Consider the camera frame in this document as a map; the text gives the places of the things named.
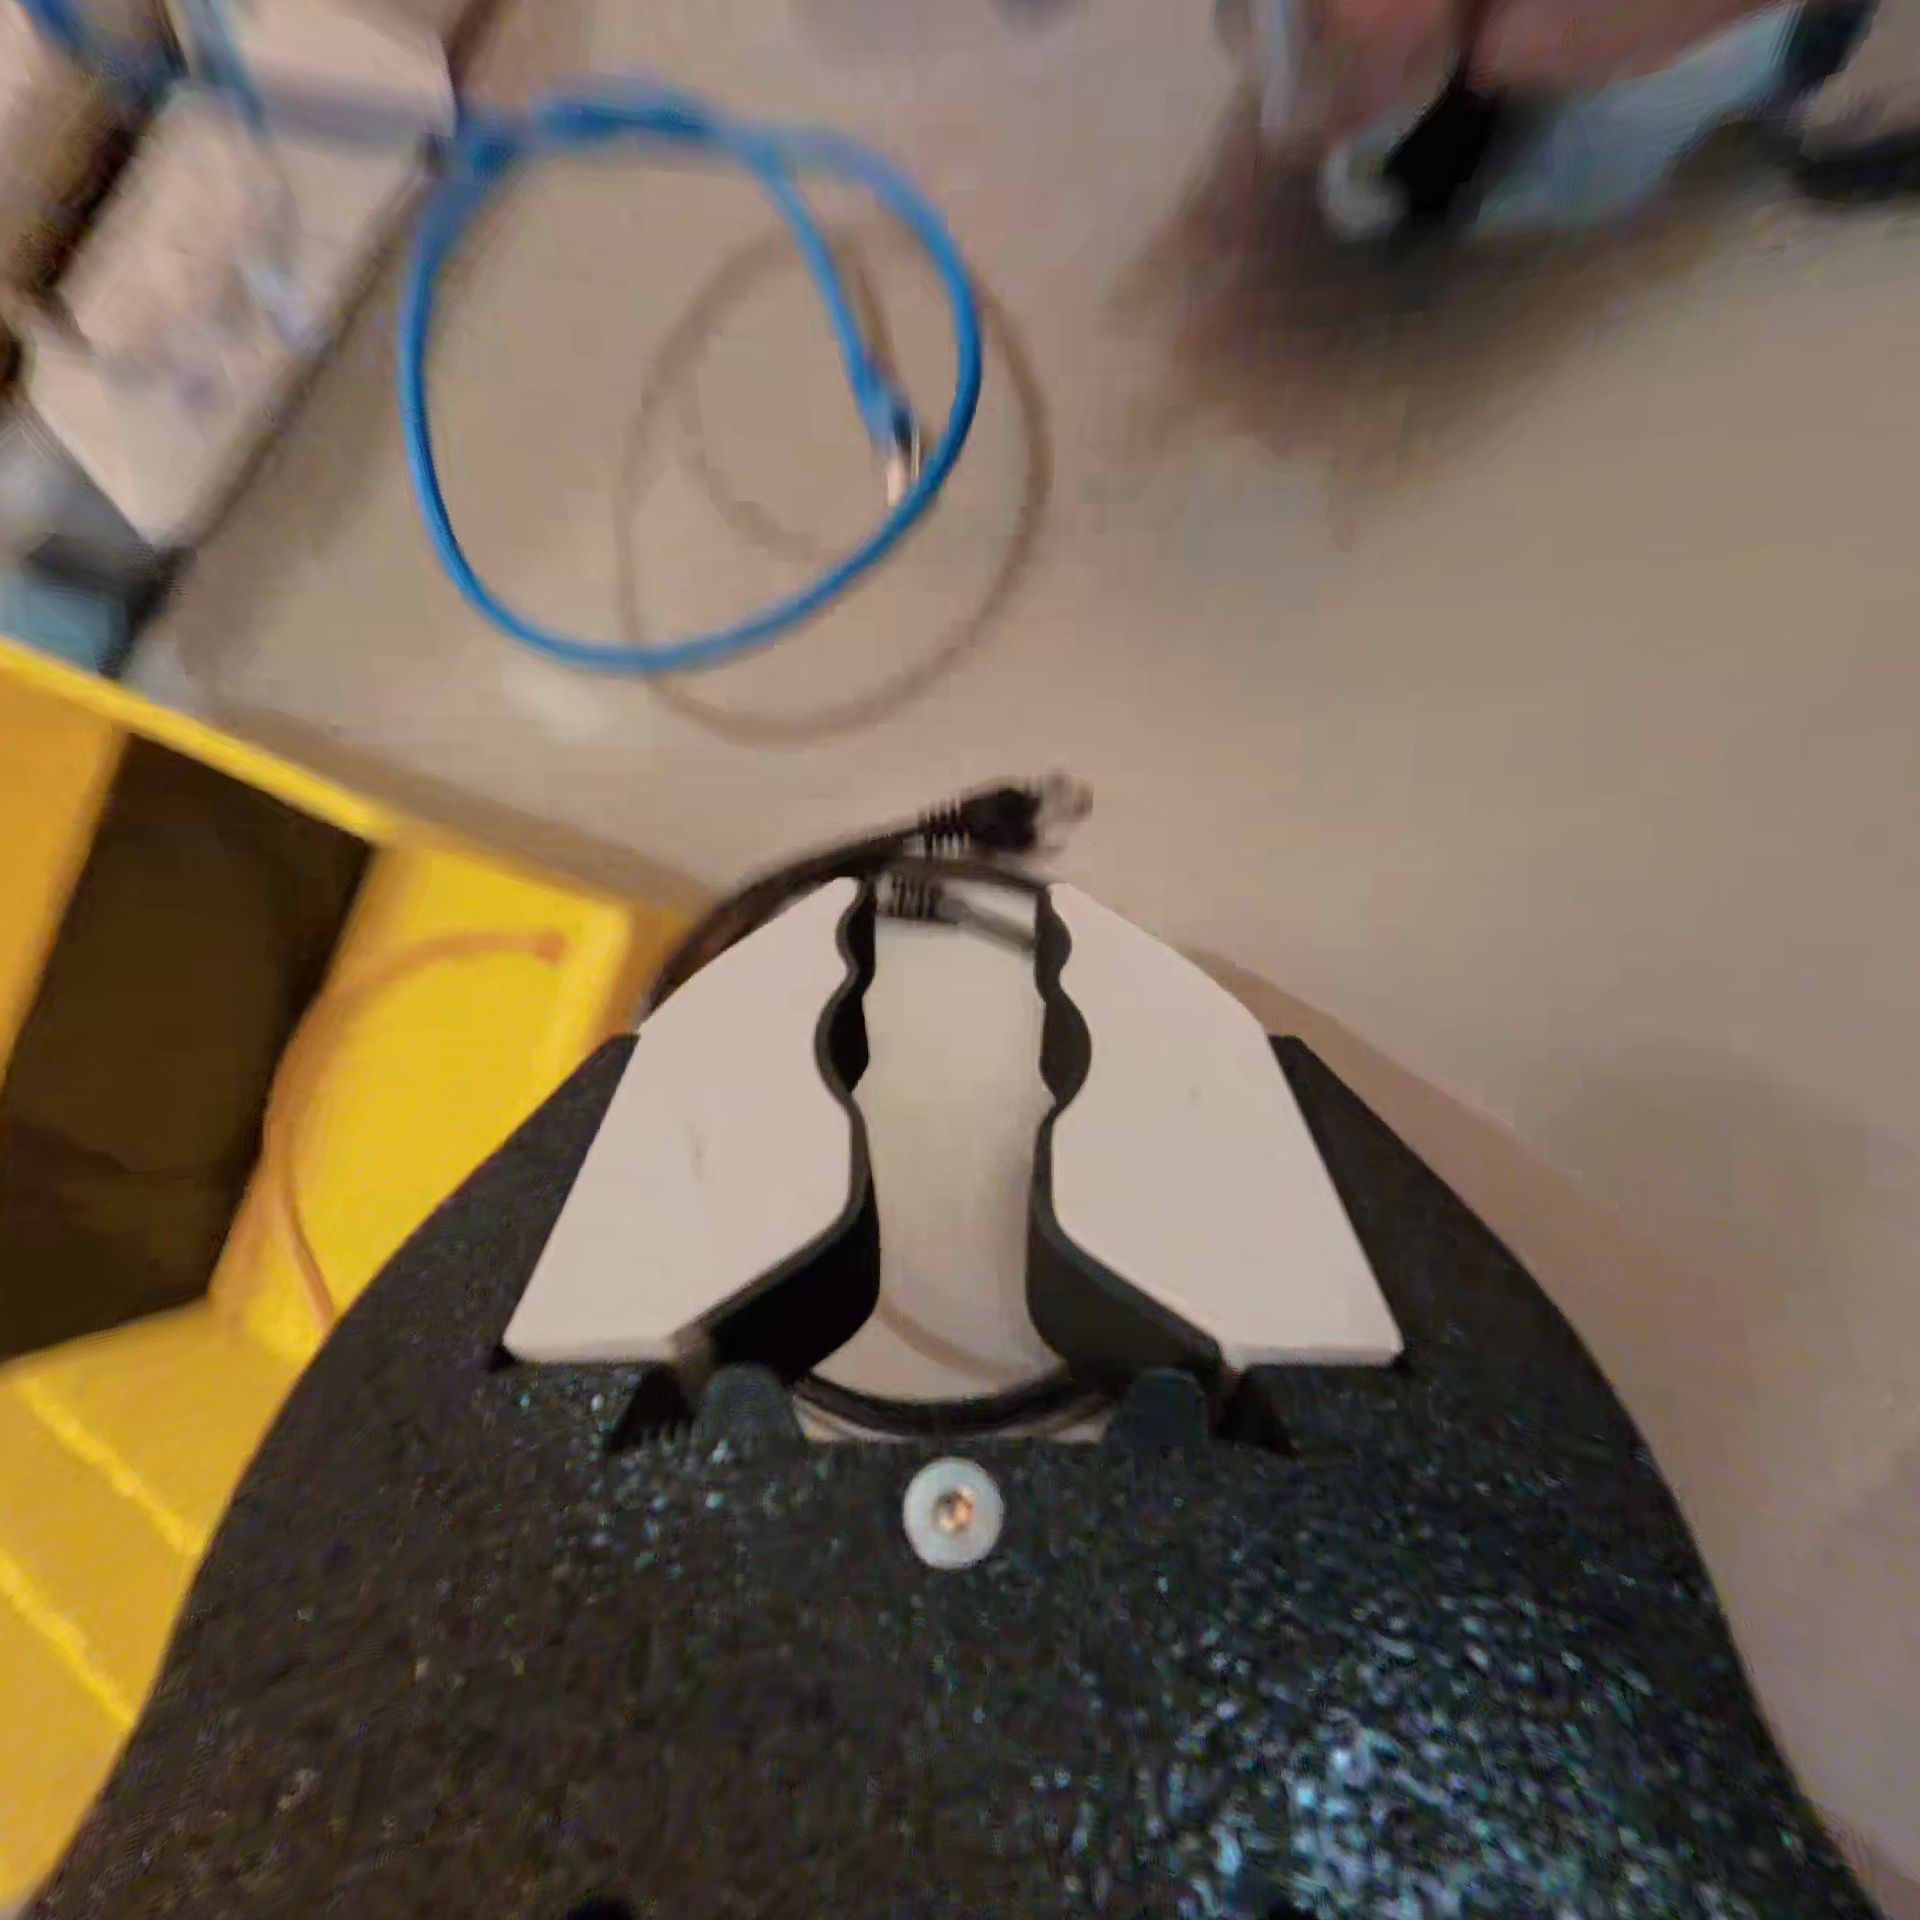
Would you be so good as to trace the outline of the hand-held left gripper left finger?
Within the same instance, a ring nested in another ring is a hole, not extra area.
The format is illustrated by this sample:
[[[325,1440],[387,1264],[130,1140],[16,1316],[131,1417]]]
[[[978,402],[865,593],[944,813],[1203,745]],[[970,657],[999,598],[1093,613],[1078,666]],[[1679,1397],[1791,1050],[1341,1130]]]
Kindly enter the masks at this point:
[[[875,900],[839,877],[649,1012],[502,1335],[521,1361],[816,1368],[872,1316]]]

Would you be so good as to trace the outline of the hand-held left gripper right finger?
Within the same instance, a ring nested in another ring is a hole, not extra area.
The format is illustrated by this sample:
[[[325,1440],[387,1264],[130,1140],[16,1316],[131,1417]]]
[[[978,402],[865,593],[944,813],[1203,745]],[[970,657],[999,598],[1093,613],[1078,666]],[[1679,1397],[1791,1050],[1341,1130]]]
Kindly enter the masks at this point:
[[[1402,1335],[1261,1023],[1207,970],[1055,882],[1026,1312],[1071,1373],[1381,1368]]]

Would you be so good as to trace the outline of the yellow plastic bin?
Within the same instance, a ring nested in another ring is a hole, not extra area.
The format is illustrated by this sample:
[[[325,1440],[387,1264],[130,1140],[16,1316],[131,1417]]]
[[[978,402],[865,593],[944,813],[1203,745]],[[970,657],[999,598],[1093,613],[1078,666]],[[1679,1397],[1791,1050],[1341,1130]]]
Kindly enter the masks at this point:
[[[291,1382],[669,921],[14,640],[1,773],[11,1914]]]

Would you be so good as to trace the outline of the grey desk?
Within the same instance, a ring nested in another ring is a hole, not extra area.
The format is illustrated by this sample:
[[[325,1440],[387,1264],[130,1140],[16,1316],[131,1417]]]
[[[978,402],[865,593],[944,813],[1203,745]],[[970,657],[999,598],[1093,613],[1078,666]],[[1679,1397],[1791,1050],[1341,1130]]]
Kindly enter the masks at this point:
[[[847,127],[992,359],[875,583],[562,671],[418,529],[384,285],[150,689],[633,892],[1065,769],[1066,872],[1307,1037],[1547,1284],[1856,1872],[1914,1914],[1914,213],[1705,173],[1429,304],[1309,262],[1209,5],[515,5],[499,102]]]

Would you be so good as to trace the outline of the person's right hand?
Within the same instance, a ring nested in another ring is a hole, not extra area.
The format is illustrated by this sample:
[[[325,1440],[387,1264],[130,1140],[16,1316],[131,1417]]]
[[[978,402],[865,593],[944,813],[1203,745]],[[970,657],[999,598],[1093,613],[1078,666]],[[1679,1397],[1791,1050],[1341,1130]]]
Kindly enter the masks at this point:
[[[1483,85],[1623,80],[1765,10],[1766,1],[1334,1],[1327,38],[1374,90],[1456,66]]]

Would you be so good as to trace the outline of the white stand base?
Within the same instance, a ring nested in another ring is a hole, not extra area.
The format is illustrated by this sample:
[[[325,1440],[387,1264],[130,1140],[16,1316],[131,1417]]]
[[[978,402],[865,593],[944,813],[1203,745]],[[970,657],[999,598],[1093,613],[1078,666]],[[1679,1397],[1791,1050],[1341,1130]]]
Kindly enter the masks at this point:
[[[203,538],[453,129],[469,5],[1,5],[26,429]]]

